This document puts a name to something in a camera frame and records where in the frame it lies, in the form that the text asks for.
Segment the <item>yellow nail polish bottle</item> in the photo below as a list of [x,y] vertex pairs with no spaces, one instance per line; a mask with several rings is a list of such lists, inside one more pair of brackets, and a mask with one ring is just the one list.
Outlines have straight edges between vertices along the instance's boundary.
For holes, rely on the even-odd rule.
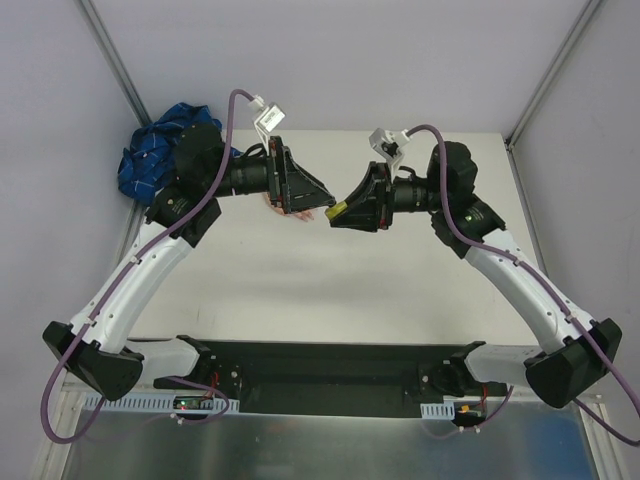
[[325,216],[330,222],[332,222],[333,220],[338,218],[340,215],[342,215],[347,208],[348,208],[348,204],[345,201],[341,201],[327,208],[325,210]]

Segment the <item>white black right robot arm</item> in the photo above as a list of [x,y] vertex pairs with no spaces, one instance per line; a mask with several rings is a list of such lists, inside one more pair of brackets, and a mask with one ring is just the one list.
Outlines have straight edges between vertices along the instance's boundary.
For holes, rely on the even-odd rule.
[[358,187],[327,210],[329,223],[374,233],[388,229],[398,213],[428,213],[437,238],[497,288],[537,341],[534,347],[472,342],[432,370],[433,387],[461,397],[484,383],[523,386],[562,408],[607,374],[621,329],[611,319],[595,320],[530,265],[505,222],[475,194],[478,167],[467,146],[448,141],[445,148],[448,211],[434,150],[423,177],[413,169],[395,177],[386,163],[370,163]]

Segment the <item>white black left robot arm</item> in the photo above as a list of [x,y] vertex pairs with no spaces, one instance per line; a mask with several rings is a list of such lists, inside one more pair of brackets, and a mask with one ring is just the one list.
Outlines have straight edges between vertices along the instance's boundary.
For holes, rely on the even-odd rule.
[[164,279],[220,217],[219,198],[266,193],[286,213],[335,203],[278,136],[253,156],[225,160],[224,148],[214,124],[181,132],[173,150],[176,178],[156,195],[126,257],[79,314],[43,333],[65,369],[109,401],[172,376],[191,389],[208,384],[213,354],[204,343],[187,335],[155,342],[129,336]]

